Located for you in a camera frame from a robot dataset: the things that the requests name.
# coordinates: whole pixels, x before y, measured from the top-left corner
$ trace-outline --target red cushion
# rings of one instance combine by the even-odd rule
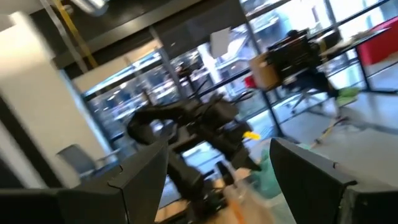
[[[372,30],[390,27],[385,33],[367,41],[358,47],[362,63],[372,65],[378,63],[394,52],[398,52],[398,17],[383,22]]]

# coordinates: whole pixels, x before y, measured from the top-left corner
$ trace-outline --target chair armrest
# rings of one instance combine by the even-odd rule
[[[102,162],[103,164],[105,164],[105,160],[107,160],[107,159],[108,159],[109,157],[111,157],[111,156],[115,156],[117,153],[120,152],[120,150],[121,150],[121,149],[117,149],[117,150],[115,150],[115,151],[109,153],[108,155],[106,155],[106,156],[104,156],[104,157],[102,157],[102,158],[97,159],[97,162]]]
[[[89,176],[91,176],[91,175],[93,175],[95,173],[95,170],[89,170],[89,171],[86,171],[86,172],[84,172],[84,173],[82,173],[82,174],[80,174],[79,175],[79,178],[85,178],[85,177],[89,177]]]

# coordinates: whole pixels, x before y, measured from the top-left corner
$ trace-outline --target white wall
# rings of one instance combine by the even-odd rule
[[[99,141],[76,107],[67,84],[50,62],[40,35],[26,15],[12,15],[15,25],[0,32],[0,93],[42,151],[62,182],[73,187],[77,174],[56,153],[79,144],[92,158],[111,149]]]
[[[77,86],[77,88],[82,92],[86,92],[89,89],[93,88],[95,85],[100,82],[106,80],[111,75],[121,71],[126,68],[128,65],[126,64],[125,57],[128,57],[131,62],[135,62],[140,58],[148,55],[153,52],[155,48],[159,48],[160,44],[158,41],[153,40],[142,47],[134,49],[127,54],[120,56],[110,62],[107,62],[104,65],[101,65],[89,72],[75,78],[73,82]]]

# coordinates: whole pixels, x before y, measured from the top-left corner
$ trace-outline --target brown box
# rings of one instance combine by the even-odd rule
[[[263,90],[271,90],[282,84],[272,64],[266,61],[267,52],[258,55],[250,60],[250,68],[253,79],[258,88]]]

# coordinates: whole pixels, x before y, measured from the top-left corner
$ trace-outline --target white pillar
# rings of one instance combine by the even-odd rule
[[[111,148],[75,101],[78,93],[51,62],[52,52],[28,15],[10,18],[14,25],[0,32],[0,92],[61,181],[76,186],[77,173],[57,152],[78,144],[99,159]]]
[[[41,176],[19,148],[18,143],[0,122],[0,157],[27,189],[46,188]]]

